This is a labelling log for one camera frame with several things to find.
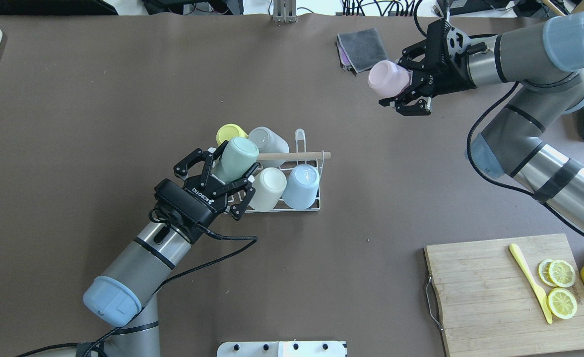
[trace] metal handle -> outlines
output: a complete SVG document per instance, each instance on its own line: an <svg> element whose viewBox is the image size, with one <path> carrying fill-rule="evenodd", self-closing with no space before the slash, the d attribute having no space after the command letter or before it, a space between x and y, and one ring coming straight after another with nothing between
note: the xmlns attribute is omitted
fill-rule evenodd
<svg viewBox="0 0 584 357"><path fill-rule="evenodd" d="M433 321L435 321L435 324L437 325L437 328L439 328L440 332L443 332L444 326L442 325L441 322L439 322L439 320L437 320L433 316L433 309L431 308L431 300L430 300L430 298L428 298L428 287L432 286L432 284L433 284L433 276L431 274L428 274L428 282L426 283L426 286L424 287L424 294L426 295L426 303L428 304L428 314L429 314L429 316L431 316Z"/></svg>

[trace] light blue cup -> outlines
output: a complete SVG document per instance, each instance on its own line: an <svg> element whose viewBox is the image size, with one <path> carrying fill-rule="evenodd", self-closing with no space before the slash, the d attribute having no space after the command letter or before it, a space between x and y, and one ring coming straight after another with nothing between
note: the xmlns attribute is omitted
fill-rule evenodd
<svg viewBox="0 0 584 357"><path fill-rule="evenodd" d="M256 162L259 149L246 138L230 139L212 173L224 183L231 183L242 176Z"/></svg>
<svg viewBox="0 0 584 357"><path fill-rule="evenodd" d="M287 178L283 191L283 202L294 210L310 208L316 201L321 175L312 165L301 164L295 167Z"/></svg>

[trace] plastic knife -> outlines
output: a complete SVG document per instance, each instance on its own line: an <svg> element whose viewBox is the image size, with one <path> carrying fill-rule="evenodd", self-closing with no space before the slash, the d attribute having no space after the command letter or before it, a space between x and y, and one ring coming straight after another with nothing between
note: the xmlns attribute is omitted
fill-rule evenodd
<svg viewBox="0 0 584 357"><path fill-rule="evenodd" d="M534 280L534 276L530 273L530 268L528 268L528 263L525 261L525 257L523 253L521 253L521 248L518 245L512 243L508 247L510 249L510 253L521 267L521 271L530 282L530 286L532 287L532 291L536 295L537 300L539 300L539 305L541 305L541 310L543 310L543 315L545 316L546 321L548 323L552 323L552 312L548 309L548 296L545 294L545 290L539 286Z"/></svg>

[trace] folded towel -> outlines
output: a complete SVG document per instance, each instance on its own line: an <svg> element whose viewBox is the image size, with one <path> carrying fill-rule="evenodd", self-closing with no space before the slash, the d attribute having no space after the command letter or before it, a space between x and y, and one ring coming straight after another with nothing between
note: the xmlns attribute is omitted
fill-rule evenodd
<svg viewBox="0 0 584 357"><path fill-rule="evenodd" d="M389 59L377 29L338 34L336 38L338 50L342 50L349 61L345 63L341 56L341 63L345 69L348 69L346 67L350 64L356 73L361 73L379 61Z"/></svg>

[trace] bamboo cutting board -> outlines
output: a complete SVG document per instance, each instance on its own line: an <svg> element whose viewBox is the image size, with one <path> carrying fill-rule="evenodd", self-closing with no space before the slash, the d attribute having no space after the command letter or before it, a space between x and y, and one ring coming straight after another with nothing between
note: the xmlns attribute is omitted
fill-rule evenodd
<svg viewBox="0 0 584 357"><path fill-rule="evenodd" d="M562 259L576 270L568 288L578 303L571 319L554 316L548 325L528 280L508 246L523 251L535 280L544 259ZM426 263L433 276L444 348L448 357L515 357L584 350L584 285L565 235L494 239L429 245Z"/></svg>

